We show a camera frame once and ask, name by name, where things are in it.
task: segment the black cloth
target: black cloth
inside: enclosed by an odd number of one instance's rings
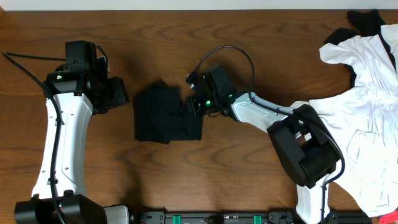
[[[177,87],[156,82],[132,100],[134,138],[168,144],[173,140],[200,140],[203,117],[189,115]]]
[[[380,40],[390,58],[391,64],[396,69],[396,61],[394,56],[391,54],[390,46],[386,43],[381,35],[381,26],[386,24],[384,20],[381,18],[378,10],[372,10],[369,12],[357,12],[357,11],[348,11],[347,19],[358,31],[354,29],[347,28],[339,28],[335,30],[329,37],[324,41],[324,44],[331,43],[334,45],[338,45],[340,42],[346,41],[356,35],[362,35],[363,37],[369,37],[374,35],[379,35]],[[350,65],[344,65],[345,68],[350,73],[349,85],[350,87],[354,87],[356,73],[354,69]]]

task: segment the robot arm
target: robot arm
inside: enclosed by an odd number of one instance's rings
[[[260,104],[267,105],[275,110],[278,108],[281,111],[285,111],[287,113],[293,114],[293,108],[289,107],[281,107],[276,104],[273,104],[269,101],[263,100],[256,96],[255,93],[251,93],[252,98],[255,98],[256,101]],[[243,123],[249,123],[260,130],[268,133],[268,129],[272,127],[272,125],[278,121],[282,121],[286,119],[288,116],[283,114],[277,114],[271,110],[264,109],[257,104],[251,103],[251,100],[248,96],[248,93],[243,94],[239,98],[235,100],[235,102],[231,105],[232,112],[234,117]],[[316,181],[315,185],[311,188],[307,186],[297,185],[297,206],[296,212],[299,217],[308,224],[317,224],[321,221],[321,208],[322,208],[322,185],[324,181],[327,180],[329,175],[325,175]],[[325,192],[325,201],[328,201],[328,188],[326,187]],[[330,212],[329,206],[325,204],[325,212],[324,218]]]
[[[282,167],[297,184],[297,214],[305,223],[319,223],[322,209],[324,218],[330,212],[327,203],[322,206],[328,195],[326,190],[325,198],[322,197],[323,183],[336,170],[340,156],[326,138],[325,133],[329,133],[316,111],[309,105],[297,109],[283,107],[253,92],[238,92],[220,66],[205,70],[202,75],[206,85],[197,73],[186,78],[196,92],[196,96],[188,100],[188,110],[195,116],[219,112],[268,133]],[[290,115],[310,119],[315,124],[304,124]]]
[[[45,93],[53,96],[61,117],[57,117],[52,97],[46,95],[49,122],[42,167],[31,200],[16,203],[17,223],[59,223],[54,213],[58,205],[67,223],[129,222],[126,206],[103,208],[86,198],[83,167],[89,120],[95,114],[129,103],[123,81],[118,77],[108,78],[108,59],[105,54],[97,58],[96,47],[104,54],[101,47],[91,42],[67,42],[66,63],[49,73],[44,81]],[[61,127],[53,195],[50,164],[57,122],[61,122]]]

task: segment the wood grain surface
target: wood grain surface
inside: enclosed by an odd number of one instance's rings
[[[396,11],[382,11],[398,23]],[[346,91],[342,65],[319,59],[323,40],[349,27],[346,11],[90,11],[6,12],[0,50],[64,57],[65,42],[89,40],[108,54],[111,76],[123,78],[132,98],[163,79],[192,94],[185,76],[214,47],[237,45],[256,66],[255,92],[274,103],[325,98]],[[59,63],[18,58],[44,80]],[[220,51],[203,67],[227,66],[244,88],[249,65],[237,52]],[[16,67],[0,59],[0,223],[14,223],[14,205],[29,200],[37,180],[47,127],[45,98]],[[169,145],[134,140],[132,104],[91,118],[85,154],[88,197],[102,206],[167,210],[267,210],[294,208],[294,183],[269,137],[230,118],[204,120],[201,141]],[[357,209],[332,184],[329,204]]]

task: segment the white cloth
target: white cloth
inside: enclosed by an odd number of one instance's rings
[[[381,30],[398,61],[398,25]],[[320,57],[326,63],[351,65],[357,74],[354,88],[309,101],[345,157],[345,173],[336,183],[368,216],[392,212],[398,207],[397,72],[378,35],[326,44]],[[338,163],[331,176],[340,167]]]

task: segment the cable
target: cable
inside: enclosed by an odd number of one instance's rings
[[[7,55],[14,56],[14,57],[23,57],[23,58],[30,58],[30,59],[39,59],[39,60],[58,60],[58,61],[66,61],[65,58],[52,58],[52,57],[39,57],[39,56],[32,56],[32,55],[22,55],[22,54],[15,54],[11,52],[3,52]]]
[[[215,117],[217,117],[217,116],[219,116],[219,115],[221,115],[221,113],[217,113],[217,114],[215,114],[215,115],[208,114],[207,116],[209,116],[209,117],[211,117],[211,118],[215,118]]]
[[[198,63],[197,67],[194,69],[193,72],[198,72],[198,71],[199,71],[200,65],[202,65],[202,63],[206,60],[206,58],[207,58],[208,56],[210,56],[212,53],[216,52],[217,50],[225,49],[225,48],[238,50],[238,51],[240,51],[242,54],[244,54],[244,56],[246,56],[246,58],[249,60],[250,66],[251,66],[251,70],[252,70],[252,74],[251,74],[251,83],[250,83],[249,89],[250,89],[250,91],[252,91],[253,86],[254,86],[254,75],[255,75],[254,64],[253,64],[253,61],[251,60],[250,56],[248,55],[248,53],[246,53],[244,50],[240,49],[240,48],[237,47],[237,46],[233,46],[233,45],[222,45],[222,46],[216,47],[215,49],[209,51],[207,54],[205,54],[205,56],[203,56],[203,58],[200,60],[200,62]]]
[[[14,59],[10,58],[10,55],[16,56],[16,57],[25,57],[25,58],[33,58],[33,59],[42,59],[42,60],[65,60],[62,58],[47,58],[47,57],[36,57],[36,56],[29,56],[29,55],[19,55],[19,54],[14,54],[14,53],[9,53],[9,52],[3,52],[3,56],[10,61],[13,65],[15,65],[17,68],[21,69],[26,75],[28,75],[33,81],[35,81],[41,89],[43,89],[44,93],[47,95],[49,100],[54,106],[55,113],[57,114],[57,128],[55,131],[55,138],[54,138],[54,146],[52,149],[52,156],[51,156],[51,165],[50,165],[50,188],[51,188],[51,196],[52,196],[52,202],[55,207],[55,211],[61,221],[62,224],[66,224],[65,221],[65,216],[62,213],[58,200],[57,200],[57,193],[55,192],[55,163],[57,160],[57,151],[58,151],[58,142],[60,138],[60,132],[61,132],[61,125],[62,125],[62,120],[61,120],[61,112],[58,108],[57,102],[55,101],[53,95],[51,94],[51,91],[46,87],[43,83],[40,82],[39,79],[37,79],[33,74],[30,73],[26,68],[24,68],[22,65],[20,65],[18,62],[16,62]]]
[[[105,62],[106,62],[106,69],[108,69],[108,67],[109,67],[109,61],[108,61],[108,56],[106,55],[104,49],[102,49],[102,47],[99,46],[99,45],[96,45],[95,47],[101,52],[101,54],[104,55],[104,57],[105,57]]]
[[[340,147],[338,147],[336,141],[332,138],[332,136],[330,134],[328,134],[327,128],[325,128],[324,126],[318,124],[316,121],[313,121],[313,120],[308,119],[308,118],[304,118],[303,116],[298,116],[298,115],[293,114],[293,113],[292,114],[286,113],[285,111],[281,111],[279,109],[274,109],[274,108],[271,108],[271,107],[266,106],[266,105],[262,105],[261,103],[257,102],[251,95],[252,90],[254,88],[254,80],[255,80],[255,76],[256,76],[255,69],[254,69],[254,64],[253,64],[253,61],[251,60],[251,57],[244,50],[240,49],[239,47],[236,47],[236,46],[233,46],[233,45],[222,45],[222,46],[216,47],[215,49],[209,51],[205,56],[203,56],[203,58],[200,60],[200,62],[198,63],[197,67],[195,68],[195,70],[193,72],[197,73],[199,71],[200,65],[202,65],[202,63],[206,60],[206,58],[209,55],[211,55],[212,53],[216,52],[217,50],[223,49],[223,48],[231,48],[231,49],[238,50],[238,51],[242,52],[242,54],[244,54],[246,56],[246,58],[249,60],[250,66],[251,66],[251,69],[252,69],[252,75],[251,75],[252,78],[251,78],[249,90],[246,90],[246,91],[248,92],[249,99],[251,100],[251,102],[253,102],[254,104],[256,104],[256,105],[258,105],[258,106],[260,106],[260,107],[262,107],[264,109],[273,111],[275,113],[279,113],[279,114],[283,114],[283,115],[286,115],[286,116],[290,116],[290,117],[292,117],[294,119],[297,119],[297,120],[303,122],[304,124],[313,124],[314,126],[317,127],[317,129],[322,134],[324,134],[329,139],[329,141],[332,143],[332,145],[335,147],[335,149],[337,149],[337,152],[338,152],[338,154],[340,156],[340,159],[341,159],[341,170],[336,176],[334,176],[333,178],[331,178],[329,180],[326,180],[322,184],[322,189],[323,190],[322,190],[321,224],[324,224],[324,217],[323,216],[325,214],[326,185],[331,183],[331,182],[333,182],[333,181],[335,181],[339,177],[341,177],[343,175],[343,173],[344,173],[344,170],[345,170],[345,159],[344,159],[344,156],[343,156],[343,153],[342,153]]]

